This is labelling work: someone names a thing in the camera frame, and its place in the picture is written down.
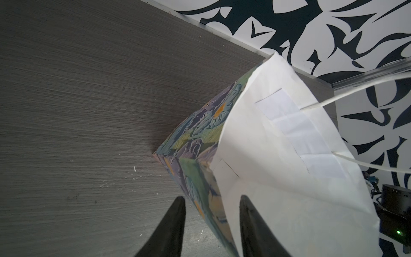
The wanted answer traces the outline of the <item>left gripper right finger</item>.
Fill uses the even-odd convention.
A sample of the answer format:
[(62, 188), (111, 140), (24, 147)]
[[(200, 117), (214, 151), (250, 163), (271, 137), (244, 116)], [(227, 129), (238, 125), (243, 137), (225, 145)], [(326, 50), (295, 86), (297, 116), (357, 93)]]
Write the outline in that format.
[(244, 257), (290, 257), (249, 197), (240, 199), (240, 233)]

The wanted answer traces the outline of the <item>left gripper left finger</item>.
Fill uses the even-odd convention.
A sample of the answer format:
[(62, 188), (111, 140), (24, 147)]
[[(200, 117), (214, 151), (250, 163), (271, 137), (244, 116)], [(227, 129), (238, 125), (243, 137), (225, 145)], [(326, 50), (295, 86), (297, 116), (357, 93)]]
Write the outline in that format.
[(151, 237), (135, 257), (181, 256), (185, 219), (185, 199), (176, 197)]

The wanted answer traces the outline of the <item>white floral paper bag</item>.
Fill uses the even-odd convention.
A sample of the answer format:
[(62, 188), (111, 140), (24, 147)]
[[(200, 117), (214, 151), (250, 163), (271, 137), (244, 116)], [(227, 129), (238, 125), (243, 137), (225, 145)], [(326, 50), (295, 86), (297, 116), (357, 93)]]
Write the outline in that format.
[(295, 257), (403, 257), (411, 227), (376, 205), (411, 188), (411, 82), (319, 100), (273, 54), (188, 116), (155, 157), (232, 256), (249, 197)]

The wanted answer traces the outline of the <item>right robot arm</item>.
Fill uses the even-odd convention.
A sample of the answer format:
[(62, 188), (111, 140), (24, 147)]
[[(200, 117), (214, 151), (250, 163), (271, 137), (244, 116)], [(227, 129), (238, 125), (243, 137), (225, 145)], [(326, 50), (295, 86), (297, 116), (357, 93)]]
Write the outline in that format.
[(376, 213), (380, 219), (380, 233), (389, 240), (380, 239), (385, 257), (397, 257), (394, 243), (402, 246), (405, 255), (411, 254), (411, 191), (410, 189), (384, 184), (381, 188), (372, 184), (370, 191)]

